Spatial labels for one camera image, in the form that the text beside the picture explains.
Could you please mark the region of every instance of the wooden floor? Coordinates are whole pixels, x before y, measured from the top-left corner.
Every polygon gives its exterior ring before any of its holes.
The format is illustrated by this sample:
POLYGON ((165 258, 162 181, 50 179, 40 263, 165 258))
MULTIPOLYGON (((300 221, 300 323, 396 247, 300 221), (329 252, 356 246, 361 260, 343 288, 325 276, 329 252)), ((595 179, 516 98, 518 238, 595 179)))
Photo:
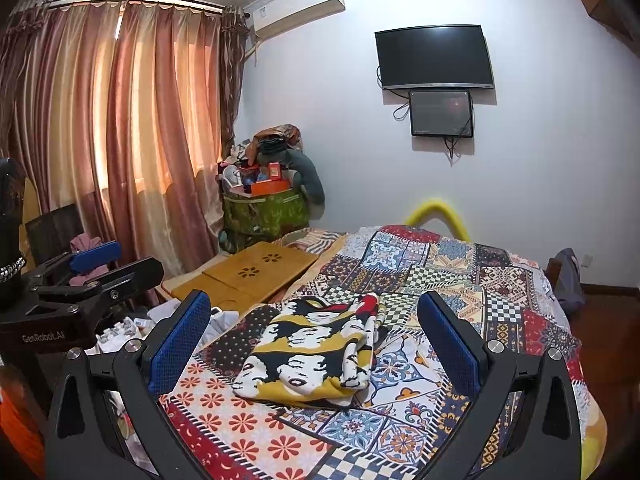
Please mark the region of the wooden floor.
POLYGON ((640 301, 588 296, 571 329, 582 341, 584 379, 607 419, 606 458, 640 409, 640 301))

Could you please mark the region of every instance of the patchwork bedspread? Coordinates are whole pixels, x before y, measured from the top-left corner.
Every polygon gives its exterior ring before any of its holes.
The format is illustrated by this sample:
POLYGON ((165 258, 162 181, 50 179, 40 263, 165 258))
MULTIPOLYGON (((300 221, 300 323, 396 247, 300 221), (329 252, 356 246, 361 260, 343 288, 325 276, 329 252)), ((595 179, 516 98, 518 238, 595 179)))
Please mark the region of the patchwork bedspread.
MULTIPOLYGON (((584 437, 590 395, 579 342, 555 322, 557 302, 534 262, 401 225, 363 228, 293 297, 347 303, 375 292, 389 332, 376 349, 370 385, 350 409, 281 406, 242 399, 231 383, 284 304, 264 304, 195 354, 161 398, 175 429, 216 480, 411 479, 443 445, 469 404, 456 393, 416 317, 437 290, 485 339, 513 351, 561 349, 584 437)), ((476 470, 489 465, 513 418, 511 394, 476 470)))

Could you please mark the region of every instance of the blue gripper pad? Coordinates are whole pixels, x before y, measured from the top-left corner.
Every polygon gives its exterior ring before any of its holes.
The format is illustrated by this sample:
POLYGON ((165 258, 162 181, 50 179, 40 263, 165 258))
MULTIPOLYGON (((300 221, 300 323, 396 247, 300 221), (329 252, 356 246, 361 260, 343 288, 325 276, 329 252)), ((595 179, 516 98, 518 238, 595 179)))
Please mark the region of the blue gripper pad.
POLYGON ((478 361, 429 294, 418 300, 418 322, 442 363, 456 392, 476 398, 480 392, 478 361))
POLYGON ((76 274, 84 274, 97 269, 101 265, 119 260, 122 256, 120 244, 107 242, 105 244, 76 253, 69 263, 69 269, 76 274))
MULTIPOLYGON (((209 323, 210 313, 211 303, 208 295, 200 290, 192 290, 170 318, 161 320, 154 327, 154 331, 162 330, 169 323, 174 324, 158 350, 151 356, 143 356, 143 361, 148 360, 144 368, 148 371, 147 389, 150 394, 158 397, 175 388, 175 383, 178 382, 209 323)), ((154 342, 151 340, 149 343, 148 349, 152 351, 154 342)))

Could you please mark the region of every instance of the white wall-mounted air conditioner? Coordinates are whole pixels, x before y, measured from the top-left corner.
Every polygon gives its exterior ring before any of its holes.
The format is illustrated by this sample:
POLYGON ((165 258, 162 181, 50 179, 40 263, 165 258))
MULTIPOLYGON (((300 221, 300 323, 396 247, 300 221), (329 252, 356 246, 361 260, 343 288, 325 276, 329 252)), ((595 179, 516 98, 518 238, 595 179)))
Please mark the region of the white wall-mounted air conditioner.
POLYGON ((254 10, 255 35, 266 40, 344 9, 344 0, 273 0, 254 10))

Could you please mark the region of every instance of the metal screw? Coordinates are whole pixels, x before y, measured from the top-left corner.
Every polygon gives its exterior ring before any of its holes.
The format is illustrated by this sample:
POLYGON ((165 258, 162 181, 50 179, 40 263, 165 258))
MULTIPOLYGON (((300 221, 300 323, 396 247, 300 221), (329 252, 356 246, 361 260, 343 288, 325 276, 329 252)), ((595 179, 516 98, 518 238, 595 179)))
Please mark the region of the metal screw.
POLYGON ((131 352, 133 354, 133 352, 137 352, 138 350, 140 350, 141 346, 142 346, 142 341, 140 341, 140 339, 132 339, 125 343, 124 349, 127 352, 131 352))
POLYGON ((66 358, 67 359, 78 359, 80 357, 80 354, 82 353, 82 349, 78 348, 77 346, 72 348, 71 350, 69 350, 69 352, 66 353, 66 358))
POLYGON ((562 359, 562 352, 559 351, 557 348, 551 347, 549 350, 546 351, 546 353, 548 353, 549 357, 551 357, 554 361, 559 361, 560 359, 562 359))
POLYGON ((504 351, 504 345, 497 339, 491 339, 491 341, 486 344, 486 347, 494 354, 499 354, 504 351))

